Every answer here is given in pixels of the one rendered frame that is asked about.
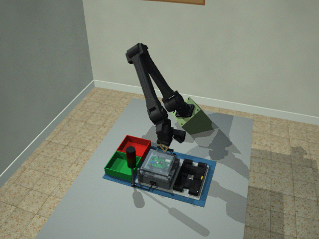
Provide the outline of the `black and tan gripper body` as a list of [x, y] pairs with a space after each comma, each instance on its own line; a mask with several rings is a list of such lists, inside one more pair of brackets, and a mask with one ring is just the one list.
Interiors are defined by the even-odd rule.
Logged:
[[[172, 141], [172, 139], [171, 139], [171, 141]], [[157, 144], [164, 144], [165, 146], [170, 146], [171, 141], [167, 142], [167, 141], [160, 141], [159, 139], [157, 139]]]

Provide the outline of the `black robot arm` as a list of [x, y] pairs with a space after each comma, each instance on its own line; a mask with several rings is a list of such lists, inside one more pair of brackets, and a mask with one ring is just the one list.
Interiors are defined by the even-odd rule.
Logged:
[[[156, 125], [158, 139], [160, 141], [170, 142], [174, 135], [173, 138], [179, 143], [182, 143], [185, 140], [186, 131], [173, 129], [173, 127], [171, 127], [171, 120], [168, 119], [167, 111], [175, 112], [176, 110], [175, 116], [177, 118], [191, 117], [195, 105], [184, 102], [181, 94], [179, 94], [177, 90], [174, 92], [169, 87], [151, 59], [147, 49], [148, 47], [142, 43], [136, 44], [127, 50], [127, 61], [130, 64], [134, 64], [136, 69], [146, 99], [147, 112], [150, 120]], [[162, 93], [162, 102], [167, 111], [161, 106], [156, 96], [149, 74]]]

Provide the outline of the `red open box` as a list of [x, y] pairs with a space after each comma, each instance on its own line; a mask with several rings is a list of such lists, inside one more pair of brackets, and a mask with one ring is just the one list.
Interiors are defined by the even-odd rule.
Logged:
[[143, 161], [151, 147], [151, 140], [126, 135], [117, 151], [126, 153], [126, 148], [129, 146], [133, 146], [136, 149], [136, 156], [141, 157]]

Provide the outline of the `green bin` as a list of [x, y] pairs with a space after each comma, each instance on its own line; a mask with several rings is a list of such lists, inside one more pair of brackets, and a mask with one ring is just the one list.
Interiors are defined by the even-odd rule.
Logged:
[[[134, 168], [134, 176], [142, 163], [142, 158], [136, 156], [136, 162], [137, 166]], [[131, 169], [127, 166], [126, 153], [115, 151], [104, 169], [105, 174], [132, 181]]]

